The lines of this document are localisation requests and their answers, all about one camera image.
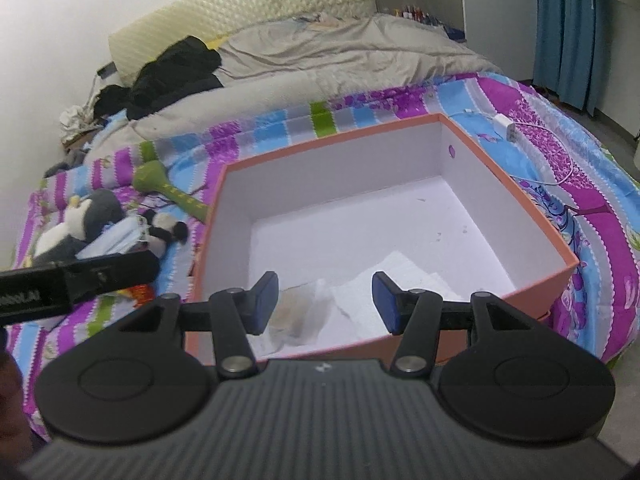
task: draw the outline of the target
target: tissue paper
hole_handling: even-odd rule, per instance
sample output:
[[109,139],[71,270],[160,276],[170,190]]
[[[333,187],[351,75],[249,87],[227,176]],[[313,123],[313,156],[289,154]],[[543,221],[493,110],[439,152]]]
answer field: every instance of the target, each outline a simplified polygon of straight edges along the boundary
[[254,354],[260,358],[313,345],[335,309],[334,297],[325,280],[281,290],[264,333],[249,336]]
[[425,272],[404,254],[394,251],[379,264],[364,270],[350,282],[332,288],[335,303],[338,309],[351,319],[357,340],[388,335],[371,298],[371,277],[379,270],[386,272],[403,290],[423,288],[437,292],[445,300],[462,300],[438,274]]

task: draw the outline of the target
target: penguin plush toy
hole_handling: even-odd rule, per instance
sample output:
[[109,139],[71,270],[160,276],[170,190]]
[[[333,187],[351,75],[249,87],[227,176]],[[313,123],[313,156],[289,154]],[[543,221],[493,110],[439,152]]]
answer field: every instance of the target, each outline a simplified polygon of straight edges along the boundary
[[185,243],[189,237],[187,224],[180,222],[171,213],[156,213],[152,209],[142,215],[148,225],[146,242],[148,249],[158,258],[162,258],[166,249],[174,240]]
[[71,197],[65,220],[44,232],[36,242],[33,265],[75,260],[76,254],[124,216],[120,202],[109,189],[96,189],[84,199]]

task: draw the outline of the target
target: orange box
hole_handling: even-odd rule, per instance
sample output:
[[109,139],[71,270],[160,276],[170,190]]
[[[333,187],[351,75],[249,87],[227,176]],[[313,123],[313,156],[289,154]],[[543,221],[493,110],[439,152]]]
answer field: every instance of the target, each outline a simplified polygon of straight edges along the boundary
[[[536,319],[548,315],[578,264],[519,185],[442,114],[229,164],[201,251],[191,301],[250,288],[266,270],[278,273],[281,290],[320,278],[339,286],[399,251],[460,298],[488,290]],[[377,316],[371,298],[362,301],[363,312]],[[399,344],[390,335],[341,341],[339,328],[278,356],[389,362]],[[465,333],[442,332],[438,361],[465,346]],[[209,335],[188,334],[186,349],[212,362]]]

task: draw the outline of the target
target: metal screw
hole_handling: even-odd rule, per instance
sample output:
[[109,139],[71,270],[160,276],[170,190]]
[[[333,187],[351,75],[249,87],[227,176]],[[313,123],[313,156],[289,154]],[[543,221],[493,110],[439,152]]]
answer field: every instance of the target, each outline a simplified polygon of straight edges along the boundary
[[233,374],[245,372],[253,365],[254,362],[244,355],[232,355],[231,357],[226,357],[222,360],[222,367],[227,372],[231,372]]
[[427,361],[417,355],[405,355],[396,360],[396,368],[401,372],[419,372],[427,366]]

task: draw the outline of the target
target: gray duvet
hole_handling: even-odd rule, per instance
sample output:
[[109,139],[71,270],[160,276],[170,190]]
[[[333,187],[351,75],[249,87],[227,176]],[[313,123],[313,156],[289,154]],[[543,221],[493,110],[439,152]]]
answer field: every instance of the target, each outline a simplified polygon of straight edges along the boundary
[[465,72],[500,72],[438,28],[384,14],[337,27],[286,20],[219,49],[223,89],[188,96],[100,140],[85,164],[124,146],[204,131],[241,116]]

